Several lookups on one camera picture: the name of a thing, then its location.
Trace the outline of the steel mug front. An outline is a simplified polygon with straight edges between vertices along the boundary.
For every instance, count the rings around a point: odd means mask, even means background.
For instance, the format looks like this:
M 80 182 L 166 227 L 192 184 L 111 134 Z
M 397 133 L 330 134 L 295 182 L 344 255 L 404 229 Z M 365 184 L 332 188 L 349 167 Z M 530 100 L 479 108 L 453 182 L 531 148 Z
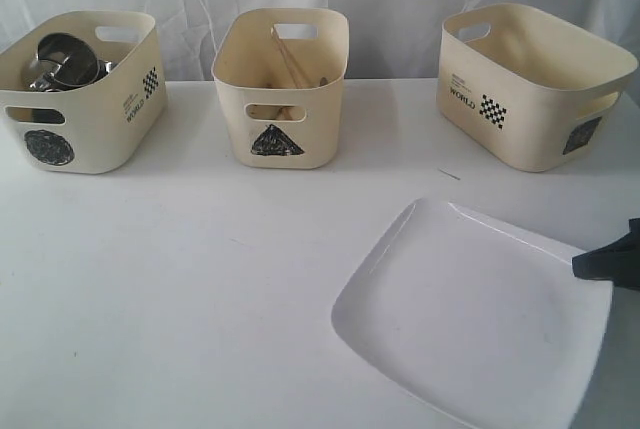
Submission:
M 107 74 L 103 60 L 90 46 L 76 46 L 53 52 L 49 58 L 56 64 L 52 79 L 62 86 L 79 88 L 93 84 Z

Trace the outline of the white rectangular plate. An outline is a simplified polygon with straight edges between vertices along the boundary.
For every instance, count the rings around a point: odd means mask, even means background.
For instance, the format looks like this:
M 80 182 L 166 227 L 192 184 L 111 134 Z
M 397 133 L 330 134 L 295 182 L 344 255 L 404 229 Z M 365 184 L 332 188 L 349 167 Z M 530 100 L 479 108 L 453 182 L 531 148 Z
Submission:
M 338 295 L 331 323 L 373 369 L 469 428 L 567 428 L 607 329 L 613 286 L 575 247 L 419 198 Z

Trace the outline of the wooden chopstick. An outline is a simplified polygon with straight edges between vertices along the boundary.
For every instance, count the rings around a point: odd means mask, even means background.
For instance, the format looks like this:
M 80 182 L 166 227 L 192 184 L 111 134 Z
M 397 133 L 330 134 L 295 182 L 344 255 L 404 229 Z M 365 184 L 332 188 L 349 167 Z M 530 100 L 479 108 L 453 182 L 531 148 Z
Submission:
M 281 40 L 281 38 L 280 38 L 275 26 L 271 27 L 271 36 L 272 36 L 272 39 L 274 40 L 274 42 L 275 42 L 275 44 L 276 44 L 276 46 L 278 48 L 278 51 L 280 52 L 280 55 L 281 55 L 281 57 L 283 59 L 283 62 L 284 62 L 284 65 L 285 65 L 287 71 L 289 72 L 290 77 L 291 77 L 295 87 L 297 89 L 303 88 L 304 84 L 302 83 L 302 79 L 299 76 L 298 72 L 296 71 L 294 62 L 289 57 L 288 49 L 287 49 L 286 45 L 284 44 L 284 42 Z
M 297 59 L 295 58 L 294 54 L 291 52 L 291 50 L 288 48 L 287 45 L 286 45 L 286 47 L 287 47 L 288 52 L 289 52 L 289 57 L 293 60 L 295 68 L 296 68 L 296 71 L 298 72 L 299 76 L 302 79 L 302 83 L 304 84 L 304 88 L 312 88 L 312 87 L 314 87 L 314 83 L 311 80 L 311 78 L 307 75 L 307 73 L 302 68 L 301 64 L 297 61 Z

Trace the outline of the steel bowl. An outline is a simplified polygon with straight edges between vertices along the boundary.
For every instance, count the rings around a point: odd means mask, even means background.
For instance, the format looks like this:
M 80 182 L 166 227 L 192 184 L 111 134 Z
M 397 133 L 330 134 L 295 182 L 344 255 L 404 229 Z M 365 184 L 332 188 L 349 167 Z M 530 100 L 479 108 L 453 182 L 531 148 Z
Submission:
M 117 62 L 100 59 L 99 73 L 91 83 L 107 77 L 117 65 Z M 30 65 L 23 69 L 21 77 L 26 89 L 35 92 L 64 92 L 85 87 L 85 84 L 66 85 L 61 82 L 56 82 L 53 78 L 53 73 L 41 69 L 36 60 L 33 60 Z

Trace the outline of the steel mug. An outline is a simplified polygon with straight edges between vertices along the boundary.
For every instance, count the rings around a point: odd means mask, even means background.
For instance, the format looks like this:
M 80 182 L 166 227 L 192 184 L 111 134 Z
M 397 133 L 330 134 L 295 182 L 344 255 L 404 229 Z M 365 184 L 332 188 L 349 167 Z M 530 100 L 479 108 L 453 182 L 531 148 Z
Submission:
M 91 57 L 93 50 L 83 40 L 72 34 L 55 32 L 44 36 L 37 45 L 39 61 L 64 64 L 69 59 Z
M 107 74 L 103 60 L 90 46 L 76 46 L 53 52 L 49 58 L 56 64 L 52 79 L 62 86 L 79 88 L 93 84 Z

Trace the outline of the cream bin with circle mark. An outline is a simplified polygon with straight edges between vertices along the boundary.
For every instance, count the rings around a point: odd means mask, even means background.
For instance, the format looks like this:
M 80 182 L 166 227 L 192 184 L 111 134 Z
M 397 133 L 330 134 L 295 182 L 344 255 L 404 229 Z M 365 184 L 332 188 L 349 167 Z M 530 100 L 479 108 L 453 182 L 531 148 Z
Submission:
M 64 92 L 31 91 L 26 70 L 53 33 L 86 42 L 114 63 L 100 80 Z M 1 119 L 36 168 L 100 174 L 124 164 L 167 107 L 155 19 L 131 11 L 52 17 L 1 54 Z

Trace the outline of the cream bin with triangle mark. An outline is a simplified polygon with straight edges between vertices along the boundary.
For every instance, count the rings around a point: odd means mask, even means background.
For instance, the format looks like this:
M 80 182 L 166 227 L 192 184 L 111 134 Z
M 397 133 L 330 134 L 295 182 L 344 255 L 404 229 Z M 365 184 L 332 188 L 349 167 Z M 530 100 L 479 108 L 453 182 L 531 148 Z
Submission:
M 272 26 L 314 87 L 295 87 Z M 239 15 L 211 69 L 236 159 L 277 169 L 328 163 L 338 148 L 348 56 L 349 24 L 339 12 L 261 8 Z M 329 83 L 320 87 L 322 77 Z

